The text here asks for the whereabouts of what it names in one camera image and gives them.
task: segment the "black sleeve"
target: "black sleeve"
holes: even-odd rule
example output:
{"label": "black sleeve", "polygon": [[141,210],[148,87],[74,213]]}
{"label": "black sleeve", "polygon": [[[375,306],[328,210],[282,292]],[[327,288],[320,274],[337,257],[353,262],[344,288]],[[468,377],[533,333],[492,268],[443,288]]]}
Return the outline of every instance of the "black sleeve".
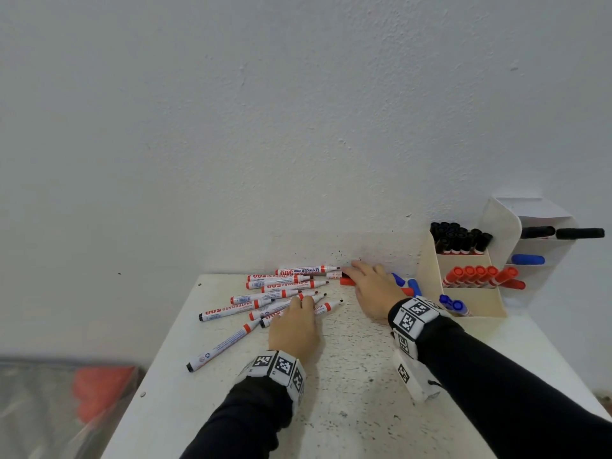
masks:
{"label": "black sleeve", "polygon": [[[390,324],[405,301],[389,312]],[[417,349],[419,361],[498,459],[610,455],[612,423],[468,335],[452,319],[440,316],[426,324]]]}
{"label": "black sleeve", "polygon": [[279,447],[281,428],[291,423],[287,389],[268,377],[234,385],[189,444],[181,459],[267,458]]}

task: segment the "hand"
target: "hand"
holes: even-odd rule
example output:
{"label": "hand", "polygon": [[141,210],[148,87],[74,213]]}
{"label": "hand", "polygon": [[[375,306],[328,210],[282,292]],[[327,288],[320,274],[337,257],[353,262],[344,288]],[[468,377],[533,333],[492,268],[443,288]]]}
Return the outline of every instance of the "hand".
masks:
{"label": "hand", "polygon": [[315,301],[310,296],[303,301],[294,296],[282,316],[272,319],[268,348],[285,351],[302,363],[317,350],[320,337],[315,322]]}
{"label": "hand", "polygon": [[393,275],[386,274],[380,264],[371,267],[361,261],[351,262],[352,267],[343,267],[342,272],[355,282],[355,294],[366,316],[386,319],[394,304],[406,295],[397,286]]}

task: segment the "white table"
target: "white table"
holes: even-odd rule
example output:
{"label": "white table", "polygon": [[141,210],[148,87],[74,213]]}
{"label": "white table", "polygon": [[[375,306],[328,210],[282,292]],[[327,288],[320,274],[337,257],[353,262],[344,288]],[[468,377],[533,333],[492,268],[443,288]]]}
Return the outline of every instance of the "white table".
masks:
{"label": "white table", "polygon": [[[198,278],[142,382],[138,393],[144,396],[134,397],[104,459],[178,457],[223,401],[242,367],[267,349],[267,330],[257,329],[195,373],[186,369],[189,356],[218,344],[248,320],[246,314],[198,320],[200,312],[246,294],[245,280],[244,275]],[[319,318],[321,354],[316,364],[305,367],[304,401],[291,426],[281,431],[280,447],[271,457],[494,457],[447,393],[413,405],[390,364],[389,327],[363,316],[352,287],[334,281],[318,290],[345,302]],[[464,317],[459,322],[585,409],[609,419],[528,316]]]}

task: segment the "speckled tabletop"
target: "speckled tabletop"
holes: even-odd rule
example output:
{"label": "speckled tabletop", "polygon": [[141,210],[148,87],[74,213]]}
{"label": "speckled tabletop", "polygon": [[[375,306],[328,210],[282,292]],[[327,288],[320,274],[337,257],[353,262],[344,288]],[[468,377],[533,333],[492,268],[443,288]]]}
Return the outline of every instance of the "speckled tabletop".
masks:
{"label": "speckled tabletop", "polygon": [[[207,323],[198,319],[202,311],[229,304],[230,296],[246,294],[245,281],[244,275],[198,278],[142,382],[142,396],[134,397],[103,458],[178,457],[242,367],[267,349],[267,330],[257,329],[200,370],[186,369],[191,356],[223,341],[248,320],[245,313]],[[323,344],[316,361],[305,367],[302,406],[280,432],[280,447],[272,458],[494,458],[447,393],[425,404],[412,403],[390,364],[388,326],[362,314],[352,287],[333,281],[318,290],[345,302],[318,318]],[[586,409],[607,417],[528,316],[465,317],[460,322]]]}

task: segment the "white wall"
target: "white wall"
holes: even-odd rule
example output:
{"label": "white wall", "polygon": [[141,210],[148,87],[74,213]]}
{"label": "white wall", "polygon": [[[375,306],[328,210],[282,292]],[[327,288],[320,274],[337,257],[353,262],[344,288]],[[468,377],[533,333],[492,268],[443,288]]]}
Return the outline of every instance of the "white wall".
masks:
{"label": "white wall", "polygon": [[[411,271],[430,220],[475,223],[491,193],[609,227],[611,14],[0,0],[0,351],[147,364],[202,271]],[[580,242],[535,310],[591,386],[612,385],[611,250]]]}

